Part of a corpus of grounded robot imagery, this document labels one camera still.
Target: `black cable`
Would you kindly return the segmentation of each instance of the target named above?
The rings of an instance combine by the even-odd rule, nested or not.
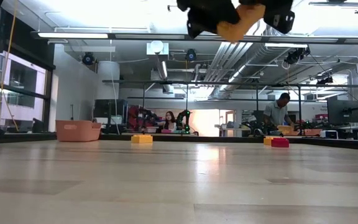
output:
[[[325,69],[323,68],[323,66],[321,66],[320,62],[318,62],[318,61],[316,60],[316,58],[315,58],[311,53],[309,53],[309,54],[310,54],[310,56],[313,58],[313,60],[320,66],[320,68],[323,69],[323,72],[326,73],[327,70],[325,70]],[[358,99],[357,99],[356,97],[354,97],[354,95],[353,95],[352,93],[350,93],[349,91],[346,91],[346,92],[347,92],[347,94],[349,94],[349,96],[351,96],[353,99],[355,99],[355,100],[358,102]]]

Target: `woman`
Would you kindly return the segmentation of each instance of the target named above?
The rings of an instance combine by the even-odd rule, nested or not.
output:
[[[164,130],[170,130],[171,132],[177,130],[177,123],[175,121],[175,116],[173,115],[172,111],[168,111],[165,114],[165,122],[161,122],[159,123],[159,125],[162,125]]]

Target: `yellow box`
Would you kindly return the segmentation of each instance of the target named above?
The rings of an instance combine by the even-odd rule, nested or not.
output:
[[[136,134],[131,137],[131,142],[136,144],[153,143],[153,136],[149,134]]]
[[[271,146],[273,138],[264,138],[264,145]]]

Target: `ceiling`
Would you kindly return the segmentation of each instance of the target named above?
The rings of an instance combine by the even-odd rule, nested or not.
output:
[[[336,7],[309,6],[312,0],[295,0],[293,10],[296,19],[290,35],[301,36],[336,36],[358,37],[358,14],[354,9]],[[3,8],[9,12],[14,10],[15,0],[5,0]],[[174,0],[18,0],[17,17],[35,30],[59,32],[107,32],[106,28],[113,27],[112,32],[141,33],[141,34],[186,34],[186,13],[178,10]],[[114,46],[115,51],[95,52],[98,60],[113,60],[121,64],[121,76],[125,80],[148,80],[150,71],[156,68],[155,61],[146,56],[146,44],[149,40],[70,40],[65,44],[66,51],[79,60],[84,52],[81,47]],[[184,62],[184,52],[195,49],[197,61],[201,64],[212,64],[220,42],[202,41],[168,41],[170,59],[168,68],[194,68],[197,63]],[[239,69],[245,63],[276,67],[246,66],[241,73],[243,77],[264,75],[259,82],[305,82],[310,76],[322,71],[315,60],[323,63],[324,69],[336,68],[344,70],[354,68],[351,63],[358,62],[358,45],[310,45],[312,55],[301,61],[302,65],[294,65],[285,70],[282,61],[287,55],[288,48],[266,48],[264,44],[253,44],[235,63],[231,69]],[[234,72],[228,72],[222,81],[229,80]],[[168,77],[177,73],[168,73]]]

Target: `computer monitor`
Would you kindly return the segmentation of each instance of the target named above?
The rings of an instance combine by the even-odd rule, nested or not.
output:
[[[328,121],[330,124],[340,125],[346,123],[358,123],[358,101],[328,100]]]

